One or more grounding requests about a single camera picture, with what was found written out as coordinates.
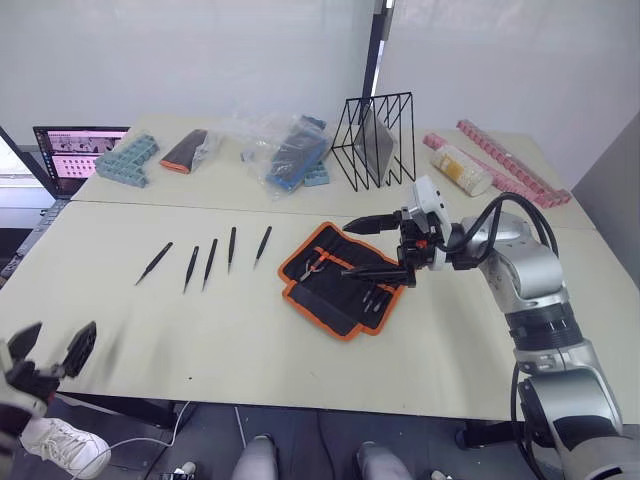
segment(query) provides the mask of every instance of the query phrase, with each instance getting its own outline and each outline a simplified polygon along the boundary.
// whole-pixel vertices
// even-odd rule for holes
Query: tool pouch
[[[351,340],[361,331],[377,335],[404,287],[342,277],[343,270],[365,264],[397,262],[325,222],[280,266],[278,275],[287,284],[282,296],[340,340]]]

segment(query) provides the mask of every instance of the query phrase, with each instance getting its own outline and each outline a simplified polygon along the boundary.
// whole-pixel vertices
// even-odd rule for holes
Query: clear plastic container
[[[472,197],[486,192],[493,182],[493,175],[453,145],[438,148],[431,163]]]

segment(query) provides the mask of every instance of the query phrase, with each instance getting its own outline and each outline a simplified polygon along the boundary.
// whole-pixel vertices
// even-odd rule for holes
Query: black wire rack
[[[369,190],[370,180],[378,188],[404,176],[415,181],[411,92],[348,98],[331,152],[356,192],[359,185]]]

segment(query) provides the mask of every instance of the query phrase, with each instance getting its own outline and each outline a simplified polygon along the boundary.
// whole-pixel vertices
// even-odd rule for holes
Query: laptop screen
[[[111,151],[127,133],[127,127],[33,127],[51,177],[68,187],[80,188],[81,180],[95,172],[95,160]]]

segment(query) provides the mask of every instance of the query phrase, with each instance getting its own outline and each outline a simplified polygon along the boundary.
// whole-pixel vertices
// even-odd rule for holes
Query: white cable
[[[238,428],[240,429],[240,437],[242,437],[242,447],[247,448],[247,441],[244,439],[244,429],[242,428],[242,422],[240,421],[240,413],[238,412],[238,407],[233,407],[236,411],[236,420],[238,420]]]
[[[186,408],[189,406],[191,402],[187,402],[184,404],[184,407],[182,407],[182,410],[180,410],[180,414],[178,415],[178,420],[176,420],[176,426],[173,429],[173,438],[171,439],[171,443],[164,443],[161,442],[160,440],[156,440],[155,438],[130,438],[129,440],[123,440],[122,442],[118,442],[114,445],[111,445],[109,448],[107,448],[106,450],[104,450],[103,452],[100,452],[98,455],[96,455],[95,457],[93,457],[93,459],[87,463],[84,468],[82,470],[80,470],[78,473],[76,473],[71,480],[76,480],[78,478],[79,475],[82,475],[82,472],[84,472],[87,468],[89,468],[89,466],[95,462],[97,459],[99,459],[102,455],[104,455],[107,452],[110,452],[111,450],[113,450],[116,447],[120,447],[122,445],[126,445],[127,443],[133,443],[133,442],[151,442],[151,443],[157,443],[158,445],[162,445],[163,447],[173,447],[173,444],[176,441],[176,434],[178,433],[178,427],[180,426],[180,420],[182,419],[182,414],[184,413],[184,411],[186,410]]]

